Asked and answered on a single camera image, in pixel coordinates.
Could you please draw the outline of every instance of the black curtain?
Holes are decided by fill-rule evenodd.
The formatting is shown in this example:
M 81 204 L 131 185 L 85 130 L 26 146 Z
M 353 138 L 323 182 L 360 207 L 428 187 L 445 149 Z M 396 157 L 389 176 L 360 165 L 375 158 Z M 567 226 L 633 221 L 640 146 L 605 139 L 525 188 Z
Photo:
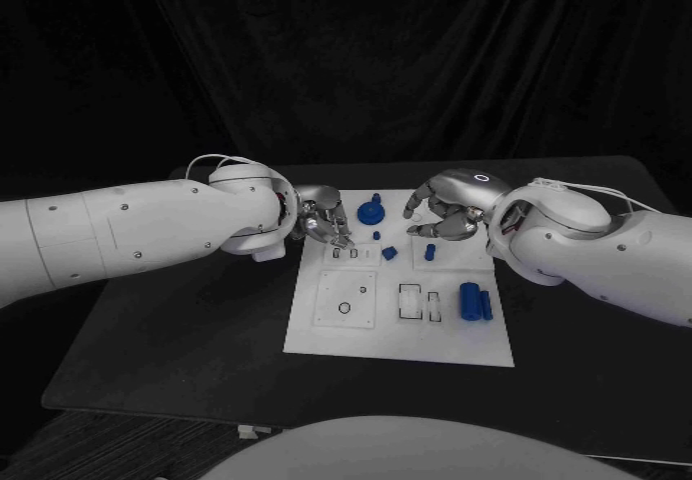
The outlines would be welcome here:
M 285 164 L 628 154 L 683 202 L 688 2 L 159 5 L 245 156 Z

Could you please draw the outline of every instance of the black backdrop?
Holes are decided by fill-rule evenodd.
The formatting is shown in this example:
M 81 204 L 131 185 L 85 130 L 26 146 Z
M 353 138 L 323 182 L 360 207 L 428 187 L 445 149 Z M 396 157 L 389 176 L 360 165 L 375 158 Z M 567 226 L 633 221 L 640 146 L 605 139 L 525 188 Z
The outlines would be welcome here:
M 686 207 L 689 2 L 159 4 L 244 155 L 628 154 Z
M 278 165 L 628 154 L 692 212 L 689 51 L 682 0 L 6 0 L 0 200 L 166 178 L 210 151 Z M 0 454 L 45 418 L 101 286 L 0 311 Z

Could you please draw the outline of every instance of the blue object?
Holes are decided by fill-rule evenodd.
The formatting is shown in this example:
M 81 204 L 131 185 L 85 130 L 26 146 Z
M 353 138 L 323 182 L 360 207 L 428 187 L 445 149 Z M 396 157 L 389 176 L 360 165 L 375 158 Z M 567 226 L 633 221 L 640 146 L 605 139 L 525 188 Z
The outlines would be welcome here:
M 366 225 L 376 225 L 385 218 L 385 207 L 382 207 L 382 199 L 379 193 L 372 196 L 372 200 L 357 207 L 357 219 Z
M 394 247 L 385 248 L 385 249 L 382 250 L 382 256 L 383 256 L 388 260 L 391 260 L 391 259 L 396 256 L 398 253 L 399 253 L 399 252 L 396 251 L 396 249 L 395 249 Z
M 458 287 L 458 300 L 461 302 L 461 318 L 476 321 L 483 318 L 480 306 L 480 288 L 476 283 L 463 283 Z
M 428 243 L 428 247 L 425 248 L 425 260 L 431 262 L 435 259 L 435 245 Z
M 486 291 L 480 292 L 480 308 L 483 310 L 483 318 L 492 320 L 493 307 L 490 307 L 490 294 Z

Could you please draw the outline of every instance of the gray floor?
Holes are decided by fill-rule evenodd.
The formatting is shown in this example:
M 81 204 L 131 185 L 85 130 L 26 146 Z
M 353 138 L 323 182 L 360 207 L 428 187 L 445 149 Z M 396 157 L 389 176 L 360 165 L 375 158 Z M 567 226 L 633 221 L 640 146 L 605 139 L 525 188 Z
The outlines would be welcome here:
M 10 458 L 0 479 L 193 480 L 257 443 L 233 425 L 127 415 L 63 412 Z M 605 461 L 652 480 L 689 480 L 689 470 Z

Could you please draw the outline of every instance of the black fabric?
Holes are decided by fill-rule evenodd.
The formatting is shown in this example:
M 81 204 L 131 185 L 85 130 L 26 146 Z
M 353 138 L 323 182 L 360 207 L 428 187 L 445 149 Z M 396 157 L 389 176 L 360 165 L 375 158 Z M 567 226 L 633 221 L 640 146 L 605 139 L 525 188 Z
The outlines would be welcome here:
M 159 4 L 242 155 L 628 154 L 688 208 L 688 2 Z
M 506 172 L 517 183 L 539 172 L 577 183 L 603 179 L 672 208 L 641 164 L 624 157 L 278 171 L 297 184 L 332 176 L 339 189 L 376 191 L 406 188 L 447 165 Z M 210 172 L 200 168 L 192 178 Z M 406 243 L 392 239 L 399 249 Z M 218 251 L 111 280 L 43 404 L 288 428 L 356 415 L 419 416 L 587 454 L 692 463 L 692 329 L 631 314 L 567 283 L 542 287 L 496 261 L 515 368 L 285 354 L 300 255 L 301 244 L 288 241 L 287 256 L 271 262 Z

